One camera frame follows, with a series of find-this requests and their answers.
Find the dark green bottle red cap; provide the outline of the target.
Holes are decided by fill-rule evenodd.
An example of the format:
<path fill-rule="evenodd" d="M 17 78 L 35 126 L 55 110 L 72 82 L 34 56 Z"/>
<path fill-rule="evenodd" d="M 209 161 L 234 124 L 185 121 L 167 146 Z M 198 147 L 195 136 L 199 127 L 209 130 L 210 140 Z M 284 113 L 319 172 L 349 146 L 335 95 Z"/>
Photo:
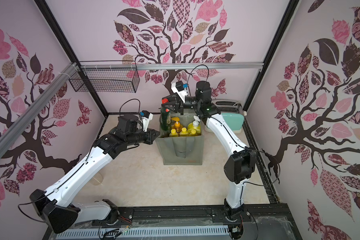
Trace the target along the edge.
<path fill-rule="evenodd" d="M 160 128 L 163 132 L 167 132 L 171 129 L 171 111 L 165 106 L 167 102 L 168 100 L 162 100 Z"/>

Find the orange pump soap bottle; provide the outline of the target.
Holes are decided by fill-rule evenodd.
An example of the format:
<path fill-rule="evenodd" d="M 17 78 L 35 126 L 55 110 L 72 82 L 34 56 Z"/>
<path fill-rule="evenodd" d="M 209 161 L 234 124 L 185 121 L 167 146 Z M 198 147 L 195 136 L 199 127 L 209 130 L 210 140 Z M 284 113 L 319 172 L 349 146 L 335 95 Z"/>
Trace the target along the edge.
<path fill-rule="evenodd" d="M 176 132 L 180 132 L 183 128 L 182 124 L 180 123 L 180 118 L 172 117 L 171 120 L 173 121 L 171 125 L 171 129 L 175 129 Z"/>

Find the orange bottle yellow cap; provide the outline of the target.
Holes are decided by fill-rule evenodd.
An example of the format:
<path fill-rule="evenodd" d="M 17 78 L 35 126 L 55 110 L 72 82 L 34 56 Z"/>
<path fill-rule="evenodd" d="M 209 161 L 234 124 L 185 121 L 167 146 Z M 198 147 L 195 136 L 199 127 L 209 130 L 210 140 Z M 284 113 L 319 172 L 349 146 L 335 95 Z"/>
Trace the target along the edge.
<path fill-rule="evenodd" d="M 179 136 L 179 133 L 176 131 L 176 129 L 171 129 L 169 137 L 178 137 L 178 136 Z"/>
<path fill-rule="evenodd" d="M 195 137 L 195 136 L 197 136 L 198 134 L 197 134 L 197 132 L 196 132 L 196 130 L 195 129 L 191 129 L 191 131 L 189 132 L 189 136 L 190 137 Z"/>
<path fill-rule="evenodd" d="M 180 137 L 186 137 L 188 135 L 189 135 L 189 132 L 188 132 L 187 128 L 182 128 L 180 133 L 179 133 L 179 136 Z"/>

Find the grey-green shopping bag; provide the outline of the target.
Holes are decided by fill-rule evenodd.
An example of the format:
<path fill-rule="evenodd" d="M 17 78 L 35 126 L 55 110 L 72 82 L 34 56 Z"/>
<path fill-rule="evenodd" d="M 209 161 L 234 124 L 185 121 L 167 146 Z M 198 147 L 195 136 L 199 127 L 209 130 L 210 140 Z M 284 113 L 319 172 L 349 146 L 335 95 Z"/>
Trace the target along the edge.
<path fill-rule="evenodd" d="M 184 128 L 190 124 L 195 115 L 194 110 L 184 110 L 183 114 L 171 112 L 172 117 L 179 117 Z M 169 137 L 170 131 L 163 132 L 160 128 L 160 136 L 156 139 L 159 153 L 163 158 L 164 165 L 195 165 L 203 163 L 204 136 L 195 137 Z"/>

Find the large yellow dish soap bottle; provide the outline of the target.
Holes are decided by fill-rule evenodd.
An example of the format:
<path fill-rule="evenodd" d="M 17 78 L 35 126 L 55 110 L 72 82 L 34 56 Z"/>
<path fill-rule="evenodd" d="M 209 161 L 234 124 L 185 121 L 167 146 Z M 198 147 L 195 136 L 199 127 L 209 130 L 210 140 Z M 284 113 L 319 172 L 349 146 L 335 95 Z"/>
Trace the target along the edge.
<path fill-rule="evenodd" d="M 196 132 L 197 135 L 201 135 L 201 120 L 198 116 L 194 115 L 193 116 L 194 120 L 188 124 L 188 132 L 191 133 L 192 130 L 194 130 Z"/>

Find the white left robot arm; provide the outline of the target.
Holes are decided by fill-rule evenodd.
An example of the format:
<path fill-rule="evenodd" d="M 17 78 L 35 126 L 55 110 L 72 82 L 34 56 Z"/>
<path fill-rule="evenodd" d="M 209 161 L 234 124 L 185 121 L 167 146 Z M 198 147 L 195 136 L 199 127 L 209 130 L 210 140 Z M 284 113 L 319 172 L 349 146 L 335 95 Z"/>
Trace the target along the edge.
<path fill-rule="evenodd" d="M 38 216 L 60 234 L 72 225 L 103 221 L 113 225 L 119 219 L 119 209 L 108 199 L 91 204 L 75 204 L 78 192 L 108 163 L 121 152 L 136 148 L 139 144 L 153 144 L 160 132 L 147 129 L 145 132 L 122 133 L 114 131 L 94 142 L 89 153 L 67 174 L 46 190 L 35 190 L 30 200 Z"/>

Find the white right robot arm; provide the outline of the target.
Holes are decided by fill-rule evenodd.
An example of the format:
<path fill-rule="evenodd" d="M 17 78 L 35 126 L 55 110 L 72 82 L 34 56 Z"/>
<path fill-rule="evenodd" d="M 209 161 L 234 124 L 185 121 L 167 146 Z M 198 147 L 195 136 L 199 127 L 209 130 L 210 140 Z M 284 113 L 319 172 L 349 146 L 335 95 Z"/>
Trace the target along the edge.
<path fill-rule="evenodd" d="M 218 138 L 228 154 L 224 172 L 230 181 L 229 192 L 225 198 L 226 218 L 235 221 L 246 212 L 244 191 L 255 171 L 256 153 L 245 145 L 231 130 L 220 109 L 212 102 L 212 89 L 207 81 L 197 82 L 195 96 L 190 97 L 188 85 L 181 81 L 171 85 L 172 95 L 162 98 L 162 108 L 183 113 L 185 109 L 194 110 L 197 120 L 201 120 Z"/>

